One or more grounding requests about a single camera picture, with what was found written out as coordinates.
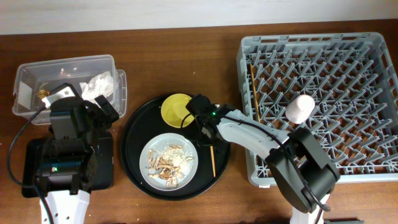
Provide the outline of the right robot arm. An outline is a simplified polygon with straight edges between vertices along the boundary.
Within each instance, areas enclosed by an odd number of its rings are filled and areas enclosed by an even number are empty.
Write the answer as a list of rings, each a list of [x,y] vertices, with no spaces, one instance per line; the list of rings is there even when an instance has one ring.
[[[208,142],[238,144],[265,160],[280,192],[294,208],[291,223],[323,223],[326,201],[340,174],[305,128],[272,129],[230,106],[188,106]]]

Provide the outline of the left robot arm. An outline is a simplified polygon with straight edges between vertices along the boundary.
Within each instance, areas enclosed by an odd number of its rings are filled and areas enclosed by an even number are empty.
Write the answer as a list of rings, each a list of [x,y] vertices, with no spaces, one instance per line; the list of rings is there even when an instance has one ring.
[[[119,119],[109,101],[70,96],[50,106],[49,133],[27,145],[22,195],[40,199],[42,223],[83,223],[91,192],[113,184]]]

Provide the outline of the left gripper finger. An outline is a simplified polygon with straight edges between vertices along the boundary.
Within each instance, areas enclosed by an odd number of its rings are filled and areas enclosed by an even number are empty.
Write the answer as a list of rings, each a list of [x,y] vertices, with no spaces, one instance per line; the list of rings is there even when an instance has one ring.
[[[103,96],[97,96],[95,101],[99,107],[103,110],[105,117],[111,122],[115,122],[119,119],[119,113],[113,108],[110,102]]]
[[[83,100],[82,105],[86,108],[86,110],[89,114],[97,114],[98,113],[99,107],[96,104],[94,104],[90,101]]]

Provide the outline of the grey plate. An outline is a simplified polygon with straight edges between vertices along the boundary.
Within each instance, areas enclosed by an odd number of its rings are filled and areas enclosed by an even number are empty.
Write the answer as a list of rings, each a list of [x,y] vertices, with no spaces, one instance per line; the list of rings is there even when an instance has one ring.
[[[147,170],[147,153],[149,149],[153,149],[157,152],[162,152],[165,146],[169,144],[172,145],[182,145],[185,152],[191,153],[192,156],[195,158],[193,160],[193,167],[192,171],[180,181],[178,187],[175,188],[167,188],[165,187],[165,181],[159,179],[152,179],[148,177],[149,171]],[[182,187],[186,186],[194,177],[198,169],[198,154],[195,146],[182,135],[175,134],[175,133],[165,133],[160,134],[153,139],[151,139],[143,148],[140,158],[139,158],[139,170],[141,172],[142,177],[144,180],[156,190],[160,190],[163,192],[170,192],[174,190],[181,189]]]

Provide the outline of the pink cup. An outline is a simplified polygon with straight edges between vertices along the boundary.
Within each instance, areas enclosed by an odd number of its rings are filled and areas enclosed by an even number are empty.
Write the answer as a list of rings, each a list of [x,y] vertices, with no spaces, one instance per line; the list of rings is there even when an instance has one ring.
[[[315,100],[309,95],[299,95],[292,101],[285,111],[290,122],[301,124],[305,122],[315,108]]]

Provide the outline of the food leftovers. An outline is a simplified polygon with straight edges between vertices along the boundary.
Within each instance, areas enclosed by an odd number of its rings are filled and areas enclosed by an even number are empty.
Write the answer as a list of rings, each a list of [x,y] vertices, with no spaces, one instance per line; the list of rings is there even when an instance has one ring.
[[[177,188],[180,181],[192,171],[191,153],[185,152],[182,145],[164,147],[162,152],[149,149],[147,153],[148,177],[165,181],[165,187]]]

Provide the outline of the wooden chopstick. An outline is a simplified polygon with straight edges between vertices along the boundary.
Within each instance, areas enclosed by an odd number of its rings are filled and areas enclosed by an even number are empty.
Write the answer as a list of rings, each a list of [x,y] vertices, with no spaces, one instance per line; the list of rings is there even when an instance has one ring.
[[[255,106],[255,110],[256,110],[257,122],[261,123],[259,105],[258,105],[258,101],[257,101],[257,91],[256,91],[256,85],[255,85],[255,79],[254,79],[253,65],[251,63],[250,63],[250,72],[251,72],[252,90],[253,90],[253,95],[254,95],[254,106]]]
[[[210,153],[211,153],[211,165],[212,165],[212,171],[213,171],[213,177],[216,177],[216,167],[215,167],[215,153],[214,153],[214,147],[210,146]]]

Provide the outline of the white napkin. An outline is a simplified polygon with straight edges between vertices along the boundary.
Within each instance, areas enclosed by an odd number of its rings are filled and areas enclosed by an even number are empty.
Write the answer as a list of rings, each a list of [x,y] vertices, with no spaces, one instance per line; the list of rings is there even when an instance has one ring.
[[[103,95],[109,97],[113,94],[114,80],[110,71],[93,77],[88,83],[80,82],[81,97],[84,100],[96,103],[95,98]]]

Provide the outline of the yellow bowl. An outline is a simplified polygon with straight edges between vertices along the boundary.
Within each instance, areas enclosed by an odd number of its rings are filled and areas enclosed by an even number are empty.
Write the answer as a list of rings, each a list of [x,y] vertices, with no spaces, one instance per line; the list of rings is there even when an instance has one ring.
[[[163,120],[174,128],[185,128],[190,125],[194,117],[190,115],[186,105],[191,99],[191,96],[183,93],[168,96],[161,106]]]

